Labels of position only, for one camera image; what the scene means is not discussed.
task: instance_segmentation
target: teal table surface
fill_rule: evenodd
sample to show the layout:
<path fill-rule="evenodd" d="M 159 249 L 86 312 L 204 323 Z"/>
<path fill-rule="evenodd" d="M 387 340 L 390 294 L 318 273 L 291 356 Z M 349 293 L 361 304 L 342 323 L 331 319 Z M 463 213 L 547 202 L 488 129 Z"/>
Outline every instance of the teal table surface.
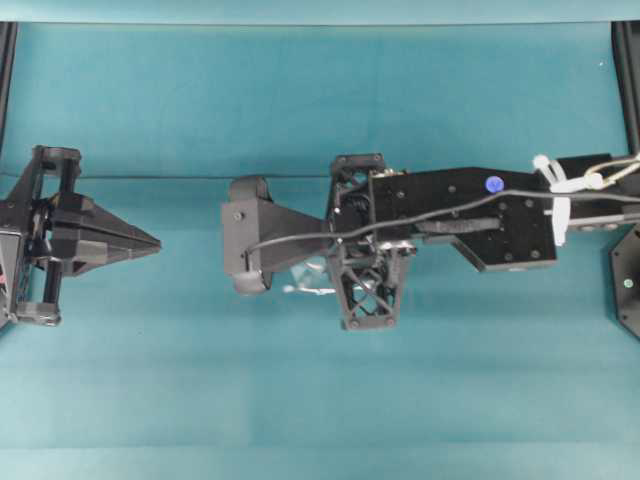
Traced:
<path fill-rule="evenodd" d="M 634 20 L 637 0 L 3 0 L 21 22 L 434 25 Z"/>
<path fill-rule="evenodd" d="M 164 248 L 65 280 L 60 327 L 0 332 L 0 478 L 636 479 L 640 342 L 606 258 L 623 232 L 508 274 L 423 247 L 397 328 L 347 334 L 288 273 L 236 295 L 219 222 L 228 178 L 256 172 L 321 216 L 343 152 L 522 171 L 624 153 L 609 32 L 22 25 L 0 187 L 33 144 L 78 147 L 77 191 Z"/>

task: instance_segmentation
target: black cable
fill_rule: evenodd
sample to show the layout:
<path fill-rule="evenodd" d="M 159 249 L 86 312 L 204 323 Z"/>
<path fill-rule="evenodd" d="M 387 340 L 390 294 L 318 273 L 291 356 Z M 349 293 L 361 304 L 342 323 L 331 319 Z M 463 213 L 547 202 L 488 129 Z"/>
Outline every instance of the black cable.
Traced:
<path fill-rule="evenodd" d="M 266 247 L 272 247 L 273 245 L 279 245 L 281 243 L 296 242 L 300 240 L 338 240 L 359 237 L 365 233 L 380 230 L 382 228 L 402 227 L 404 225 L 411 225 L 414 223 L 422 222 L 433 217 L 440 217 L 442 215 L 449 215 L 453 212 L 461 212 L 464 210 L 472 210 L 487 203 L 496 201 L 498 198 L 514 196 L 514 197 L 529 197 L 529 198 L 570 198 L 576 201 L 590 201 L 590 200 L 612 200 L 616 202 L 625 203 L 640 203 L 640 198 L 631 197 L 629 195 L 617 195 L 615 193 L 550 193 L 550 192 L 536 192 L 533 190 L 518 190 L 509 189 L 488 195 L 478 200 L 463 203 L 455 207 L 441 208 L 439 210 L 433 210 L 431 212 L 422 213 L 413 217 L 399 218 L 397 220 L 386 220 L 383 222 L 376 222 L 364 227 L 356 228 L 355 230 L 349 230 L 347 232 L 317 232 L 317 233 L 300 233 L 297 235 L 287 235 L 285 237 L 272 238 L 271 240 L 265 240 L 258 242 L 252 247 L 247 249 L 247 254 L 255 252 Z"/>

